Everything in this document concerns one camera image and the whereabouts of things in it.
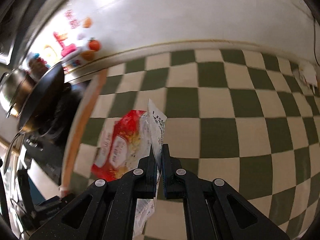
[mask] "checkered floor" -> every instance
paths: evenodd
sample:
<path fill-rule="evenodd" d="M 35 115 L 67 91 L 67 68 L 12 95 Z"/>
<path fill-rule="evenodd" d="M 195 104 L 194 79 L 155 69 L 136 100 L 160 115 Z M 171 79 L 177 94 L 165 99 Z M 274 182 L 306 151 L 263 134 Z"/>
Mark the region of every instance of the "checkered floor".
<path fill-rule="evenodd" d="M 320 99 L 297 82 L 294 62 L 242 50 L 174 51 L 109 68 L 72 174 L 79 193 L 103 129 L 149 98 L 168 117 L 164 142 L 200 178 L 223 178 L 291 239 L 320 208 Z M 150 240 L 186 239 L 181 202 L 159 189 Z"/>

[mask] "red and white package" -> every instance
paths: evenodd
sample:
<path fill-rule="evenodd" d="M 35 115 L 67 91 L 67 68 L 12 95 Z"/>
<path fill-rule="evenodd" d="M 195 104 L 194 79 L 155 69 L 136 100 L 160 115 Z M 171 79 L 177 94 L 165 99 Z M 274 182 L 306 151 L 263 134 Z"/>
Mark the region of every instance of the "red and white package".
<path fill-rule="evenodd" d="M 103 131 L 102 145 L 91 168 L 92 173 L 107 181 L 119 179 L 126 172 L 137 168 L 141 158 L 149 156 L 152 145 L 158 167 L 158 191 L 166 119 L 150 99 L 148 111 L 131 110 L 115 123 L 113 133 Z M 137 200 L 133 237 L 142 233 L 145 222 L 155 212 L 155 204 L 156 197 Z"/>
<path fill-rule="evenodd" d="M 113 134 L 106 132 L 103 145 L 92 166 L 98 178 L 112 181 L 135 169 L 150 149 L 147 112 L 131 110 L 116 122 Z"/>

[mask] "red packaging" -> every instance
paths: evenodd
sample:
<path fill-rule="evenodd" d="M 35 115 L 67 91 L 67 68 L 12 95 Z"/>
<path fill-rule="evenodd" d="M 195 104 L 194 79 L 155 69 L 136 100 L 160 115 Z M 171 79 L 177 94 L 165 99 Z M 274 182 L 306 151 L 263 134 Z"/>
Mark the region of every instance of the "red packaging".
<path fill-rule="evenodd" d="M 112 181 L 134 169 L 132 162 L 140 159 L 140 121 L 145 112 L 131 110 L 114 125 L 112 136 L 105 134 L 103 145 L 91 168 L 94 175 Z"/>

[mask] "white wall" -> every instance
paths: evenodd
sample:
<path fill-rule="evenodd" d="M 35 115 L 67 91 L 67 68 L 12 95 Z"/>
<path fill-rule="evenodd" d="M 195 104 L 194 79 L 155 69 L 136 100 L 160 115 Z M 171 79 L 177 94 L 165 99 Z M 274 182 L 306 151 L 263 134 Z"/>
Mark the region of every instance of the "white wall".
<path fill-rule="evenodd" d="M 162 42 L 216 39 L 268 46 L 314 62 L 313 19 L 303 0 L 71 0 L 70 4 L 78 15 L 100 17 L 95 23 L 97 36 L 110 54 Z"/>

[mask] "metal pot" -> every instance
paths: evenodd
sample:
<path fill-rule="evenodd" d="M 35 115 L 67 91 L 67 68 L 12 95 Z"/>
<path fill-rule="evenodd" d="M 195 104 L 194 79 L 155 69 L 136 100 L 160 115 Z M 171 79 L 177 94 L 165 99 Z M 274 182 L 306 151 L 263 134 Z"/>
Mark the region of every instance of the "metal pot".
<path fill-rule="evenodd" d="M 36 82 L 22 69 L 14 69 L 10 74 L 4 73 L 0 78 L 0 83 L 4 76 L 8 77 L 0 91 L 0 104 L 6 111 L 7 118 L 10 114 L 18 118 Z"/>
<path fill-rule="evenodd" d="M 4 158 L 3 173 L 5 174 L 10 163 L 11 151 L 14 142 L 24 133 L 30 133 L 39 128 L 47 119 L 46 110 L 57 97 L 61 95 L 64 84 L 64 72 L 61 62 L 51 67 L 35 85 L 25 100 L 18 122 L 18 133 L 11 141 Z"/>

